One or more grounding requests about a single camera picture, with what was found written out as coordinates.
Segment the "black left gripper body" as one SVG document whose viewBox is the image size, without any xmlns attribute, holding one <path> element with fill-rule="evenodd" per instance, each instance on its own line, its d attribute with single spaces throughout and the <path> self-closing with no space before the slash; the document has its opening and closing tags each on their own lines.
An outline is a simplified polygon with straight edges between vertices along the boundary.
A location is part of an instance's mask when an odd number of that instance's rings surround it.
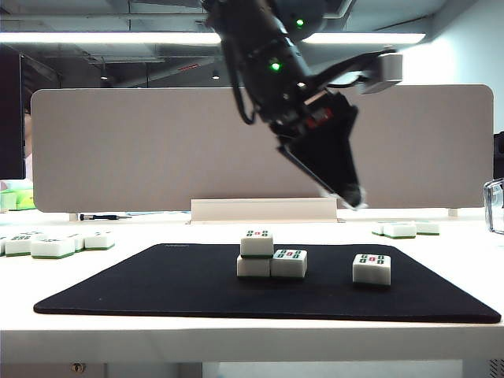
<svg viewBox="0 0 504 378">
<path fill-rule="evenodd" d="M 340 93 L 326 91 L 288 37 L 251 40 L 251 99 L 281 146 L 322 126 L 350 134 L 358 109 Z"/>
</svg>

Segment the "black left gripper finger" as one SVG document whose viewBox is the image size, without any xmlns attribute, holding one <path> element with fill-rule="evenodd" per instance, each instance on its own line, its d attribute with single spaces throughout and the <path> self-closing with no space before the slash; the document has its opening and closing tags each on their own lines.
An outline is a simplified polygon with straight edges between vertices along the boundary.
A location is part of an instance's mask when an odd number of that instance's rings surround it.
<svg viewBox="0 0 504 378">
<path fill-rule="evenodd" d="M 327 123 L 295 140 L 295 156 L 325 190 L 349 207 L 364 204 L 350 148 L 352 123 Z"/>
<path fill-rule="evenodd" d="M 295 149 L 287 144 L 277 150 L 330 195 L 354 208 L 354 161 L 349 143 Z"/>
</svg>

